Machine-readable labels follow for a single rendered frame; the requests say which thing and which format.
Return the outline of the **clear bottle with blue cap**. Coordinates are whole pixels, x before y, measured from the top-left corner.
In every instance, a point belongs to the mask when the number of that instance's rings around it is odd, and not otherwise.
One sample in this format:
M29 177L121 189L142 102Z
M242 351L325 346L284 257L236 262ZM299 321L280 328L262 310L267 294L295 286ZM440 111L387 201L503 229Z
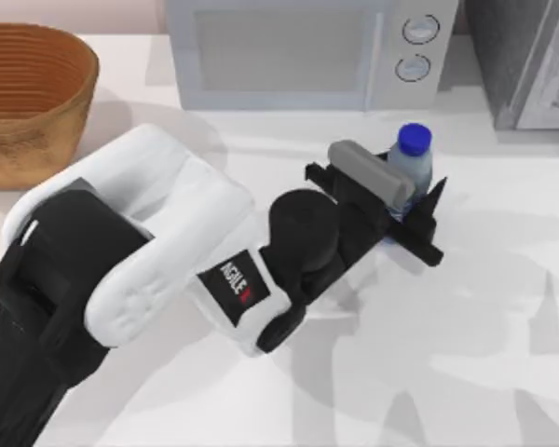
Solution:
M397 140L388 151L388 164L415 184L415 191L403 210L390 210L396 220L400 221L429 191L432 181L431 144L432 133L428 127L420 123L407 123L400 127Z

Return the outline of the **round microwave knob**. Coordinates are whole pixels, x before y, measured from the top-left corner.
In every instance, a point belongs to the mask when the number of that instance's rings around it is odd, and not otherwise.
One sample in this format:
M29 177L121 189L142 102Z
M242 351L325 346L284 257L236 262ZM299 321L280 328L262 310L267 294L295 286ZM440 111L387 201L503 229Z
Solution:
M415 83L426 78L431 71L431 61L428 57L415 54L409 58L400 59L395 66L395 75L405 83Z
M425 45L441 30L439 20L430 14L408 19L402 27L403 38L411 45Z

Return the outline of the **pale microwave oven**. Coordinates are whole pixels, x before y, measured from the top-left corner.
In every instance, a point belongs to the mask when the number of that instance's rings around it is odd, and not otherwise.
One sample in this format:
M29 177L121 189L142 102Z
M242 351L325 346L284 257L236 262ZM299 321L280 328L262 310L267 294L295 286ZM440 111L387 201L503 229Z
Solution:
M458 0L165 0L187 110L432 104Z

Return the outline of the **microwave oven door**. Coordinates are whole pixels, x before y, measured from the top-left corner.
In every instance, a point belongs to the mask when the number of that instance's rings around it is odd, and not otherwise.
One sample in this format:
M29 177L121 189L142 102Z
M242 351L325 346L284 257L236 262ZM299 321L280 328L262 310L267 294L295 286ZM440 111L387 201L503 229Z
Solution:
M186 110L372 107L391 0L165 0Z

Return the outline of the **grey cabinet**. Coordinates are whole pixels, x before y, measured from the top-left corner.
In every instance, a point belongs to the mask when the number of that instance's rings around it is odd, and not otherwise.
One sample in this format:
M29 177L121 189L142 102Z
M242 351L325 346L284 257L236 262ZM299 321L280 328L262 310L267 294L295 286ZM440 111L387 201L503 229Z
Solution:
M465 0L497 130L559 129L559 0Z

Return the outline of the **brown woven basket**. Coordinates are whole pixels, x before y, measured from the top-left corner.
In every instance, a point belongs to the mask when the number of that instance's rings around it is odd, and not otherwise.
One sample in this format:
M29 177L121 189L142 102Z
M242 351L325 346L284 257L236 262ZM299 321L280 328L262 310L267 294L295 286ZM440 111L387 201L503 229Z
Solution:
M0 191L28 189L72 162L99 72L76 35L0 22Z

